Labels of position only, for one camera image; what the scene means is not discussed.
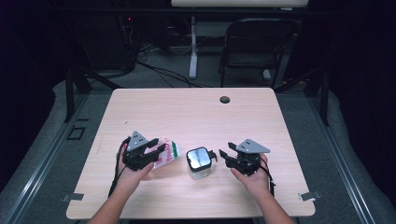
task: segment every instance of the black chair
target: black chair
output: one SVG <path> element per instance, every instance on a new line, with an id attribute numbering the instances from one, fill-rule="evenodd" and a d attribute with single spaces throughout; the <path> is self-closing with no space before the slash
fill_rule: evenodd
<path id="1" fill-rule="evenodd" d="M 246 18 L 232 23 L 226 32 L 219 73 L 221 87 L 227 68 L 275 70 L 274 88 L 285 45 L 298 33 L 300 23 L 287 19 Z"/>

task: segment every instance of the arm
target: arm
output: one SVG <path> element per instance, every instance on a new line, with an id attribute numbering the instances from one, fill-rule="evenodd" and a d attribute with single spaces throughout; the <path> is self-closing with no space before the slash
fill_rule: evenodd
<path id="1" fill-rule="evenodd" d="M 125 164 L 122 162 L 122 155 L 125 148 L 122 149 L 120 156 L 119 172 L 124 169 Z M 148 164 L 145 168 L 139 171 L 133 171 L 125 168 L 117 181 L 117 186 L 110 197 L 100 207 L 100 209 L 93 215 L 88 223 L 117 223 L 120 219 L 122 209 L 129 197 L 137 189 L 140 180 L 150 172 L 154 167 L 154 163 Z"/>
<path id="2" fill-rule="evenodd" d="M 260 156 L 265 162 L 267 162 L 267 158 L 264 154 L 261 154 Z M 267 168 L 265 162 L 262 161 L 262 167 Z M 268 188 L 268 175 L 264 170 L 259 169 L 256 174 L 251 176 L 242 175 L 234 168 L 231 169 L 231 172 L 239 181 L 242 182 L 242 184 L 245 185 L 247 191 L 259 205 L 262 210 L 265 223 L 294 223 L 271 194 Z"/>

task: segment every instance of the hand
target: hand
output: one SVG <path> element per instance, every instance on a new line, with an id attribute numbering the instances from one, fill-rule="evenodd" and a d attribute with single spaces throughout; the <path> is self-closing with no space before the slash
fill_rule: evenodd
<path id="1" fill-rule="evenodd" d="M 121 150 L 119 173 L 118 173 L 118 175 L 120 173 L 121 175 L 119 177 L 115 190 L 122 189 L 128 192 L 129 194 L 132 194 L 137 189 L 140 180 L 152 170 L 152 168 L 154 167 L 154 163 L 153 162 L 149 163 L 147 166 L 145 166 L 145 168 L 139 171 L 133 171 L 128 167 L 125 167 L 125 163 L 123 163 L 122 158 L 126 147 L 127 145 L 125 144 L 125 146 Z"/>
<path id="2" fill-rule="evenodd" d="M 268 169 L 265 165 L 268 161 L 267 157 L 263 153 L 260 153 L 260 157 L 265 161 L 261 161 L 261 166 Z M 271 195 L 269 190 L 268 174 L 265 173 L 263 169 L 259 168 L 257 172 L 251 176 L 243 175 L 234 168 L 231 168 L 231 172 L 239 181 L 242 182 L 242 184 L 245 185 L 245 188 L 250 195 L 253 196 L 256 202 Z"/>

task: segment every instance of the wooden table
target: wooden table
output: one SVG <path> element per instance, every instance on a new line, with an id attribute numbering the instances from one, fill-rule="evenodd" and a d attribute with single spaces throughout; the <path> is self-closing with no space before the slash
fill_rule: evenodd
<path id="1" fill-rule="evenodd" d="M 230 103 L 219 98 L 227 96 Z M 250 138 L 271 149 L 267 154 L 276 182 L 276 199 L 292 217 L 312 216 L 315 206 L 303 202 L 308 192 L 290 135 L 272 89 L 118 89 L 93 141 L 67 216 L 91 218 L 105 202 L 114 177 L 120 143 L 133 131 L 147 139 L 166 136 L 178 144 L 181 157 L 151 171 L 125 205 L 121 218 L 231 218 L 261 217 L 262 213 L 234 178 L 219 148 L 236 153 L 228 142 L 239 145 Z M 209 176 L 193 180 L 186 153 L 206 147 L 214 150 Z"/>

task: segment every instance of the wire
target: wire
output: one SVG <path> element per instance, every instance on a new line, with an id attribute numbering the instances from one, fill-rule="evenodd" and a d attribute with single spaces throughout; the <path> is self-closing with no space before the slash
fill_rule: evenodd
<path id="1" fill-rule="evenodd" d="M 111 187 L 110 187 L 110 191 L 108 192 L 108 197 L 110 197 L 110 195 L 113 193 L 113 190 L 116 188 L 117 186 L 117 182 L 119 180 L 120 175 L 122 174 L 122 172 L 125 170 L 126 166 L 124 166 L 124 168 L 122 168 L 120 174 L 119 174 L 119 165 L 120 165 L 120 156 L 121 156 L 121 151 L 122 148 L 125 146 L 125 144 L 128 144 L 131 141 L 131 137 L 126 138 L 125 140 L 122 141 L 121 146 L 119 148 L 119 152 L 117 153 L 117 161 L 116 161 L 116 172 L 114 174 L 114 179 L 113 182 L 111 183 Z"/>
<path id="2" fill-rule="evenodd" d="M 247 159 L 245 159 L 245 158 L 240 158 L 240 159 L 241 159 L 241 160 L 244 160 L 244 161 L 247 161 L 247 162 L 249 162 L 249 163 L 251 163 L 251 164 L 256 164 L 256 163 L 254 163 L 253 161 L 247 160 Z M 274 186 L 276 186 L 276 184 L 274 183 L 274 179 L 272 178 L 272 176 L 271 176 L 271 174 L 270 174 L 270 169 L 268 168 L 268 164 L 267 164 L 267 162 L 266 162 L 265 160 L 263 160 L 262 158 L 260 158 L 260 159 L 264 162 L 266 168 L 264 168 L 264 167 L 261 166 L 261 165 L 259 165 L 258 168 L 261 168 L 262 170 L 264 170 L 265 173 L 267 173 L 268 178 L 269 178 L 269 180 L 270 180 L 270 191 L 271 191 L 271 194 L 272 194 L 273 196 L 275 196 Z"/>

